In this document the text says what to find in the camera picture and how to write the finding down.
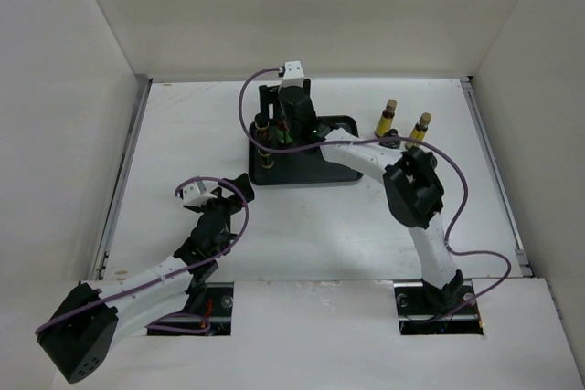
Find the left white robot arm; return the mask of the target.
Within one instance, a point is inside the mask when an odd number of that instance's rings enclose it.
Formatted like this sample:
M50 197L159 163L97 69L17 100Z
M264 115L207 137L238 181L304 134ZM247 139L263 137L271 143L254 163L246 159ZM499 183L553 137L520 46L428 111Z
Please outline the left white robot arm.
M193 177L175 194L197 213L196 226L169 257L129 279L105 287L75 286L49 321L35 331L37 342L70 384L94 373L110 349L124 338L169 314L192 316L205 305L207 279L218 269L241 235L231 218L248 213L255 194L247 174L216 179Z

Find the red chili sauce bottle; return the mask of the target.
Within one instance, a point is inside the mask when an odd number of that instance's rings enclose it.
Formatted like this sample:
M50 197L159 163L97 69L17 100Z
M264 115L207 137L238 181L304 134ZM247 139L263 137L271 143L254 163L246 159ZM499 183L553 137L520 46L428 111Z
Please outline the red chili sauce bottle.
M288 148L293 144L293 138L283 120L276 121L277 143L281 148Z

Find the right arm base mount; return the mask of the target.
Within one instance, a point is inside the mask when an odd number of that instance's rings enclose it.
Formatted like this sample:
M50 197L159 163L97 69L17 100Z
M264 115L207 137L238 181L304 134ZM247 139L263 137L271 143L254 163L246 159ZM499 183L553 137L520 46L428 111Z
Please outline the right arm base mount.
M466 280L454 296L454 302L432 305L420 282L395 283L394 295L401 335L483 335L484 326L476 302L452 310L474 295L473 284Z

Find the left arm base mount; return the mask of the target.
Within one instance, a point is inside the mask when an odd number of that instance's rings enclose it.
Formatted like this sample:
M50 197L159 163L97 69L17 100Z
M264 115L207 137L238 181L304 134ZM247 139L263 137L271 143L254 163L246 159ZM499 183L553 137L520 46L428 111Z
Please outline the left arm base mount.
M181 311L146 327L147 336L230 336L233 283L208 283L189 296Z

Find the black-capped spice jar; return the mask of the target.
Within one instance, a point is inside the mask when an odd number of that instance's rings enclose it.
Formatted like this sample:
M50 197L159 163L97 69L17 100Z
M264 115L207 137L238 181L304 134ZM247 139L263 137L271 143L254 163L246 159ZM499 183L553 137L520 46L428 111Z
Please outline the black-capped spice jar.
M257 113L254 118L254 138L264 146L270 145L270 120L261 112Z
M274 166L274 159L272 153L259 148L257 150L259 156L260 166L262 169L271 169Z

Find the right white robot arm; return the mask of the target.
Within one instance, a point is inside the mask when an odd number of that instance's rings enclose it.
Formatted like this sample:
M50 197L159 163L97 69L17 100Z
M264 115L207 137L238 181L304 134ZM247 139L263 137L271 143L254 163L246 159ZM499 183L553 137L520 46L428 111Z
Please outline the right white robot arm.
M384 189L390 214L411 235L421 265L423 299L433 313L457 301L463 274L444 246L444 188L434 156L418 147L390 150L361 144L347 115L319 116L301 86L261 85L260 110L250 125L249 172L256 185L344 184L363 176Z

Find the clear grinder jar black lid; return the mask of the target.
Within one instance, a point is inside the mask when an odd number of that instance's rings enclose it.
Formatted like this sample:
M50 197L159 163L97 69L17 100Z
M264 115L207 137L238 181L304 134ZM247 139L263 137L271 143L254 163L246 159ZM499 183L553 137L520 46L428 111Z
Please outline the clear grinder jar black lid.
M429 164L431 165L431 167L433 169L435 169L437 167L437 165L438 165L438 160L435 157L435 155L433 153L431 153L431 152L428 152L428 153L425 154L425 156L426 156Z

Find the white shaker black cap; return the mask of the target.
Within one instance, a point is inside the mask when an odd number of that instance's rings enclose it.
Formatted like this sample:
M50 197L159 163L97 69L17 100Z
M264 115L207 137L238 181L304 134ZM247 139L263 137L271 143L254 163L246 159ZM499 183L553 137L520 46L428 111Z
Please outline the white shaker black cap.
M390 129L380 138L379 145L388 149L398 150L401 147L399 132L396 129Z

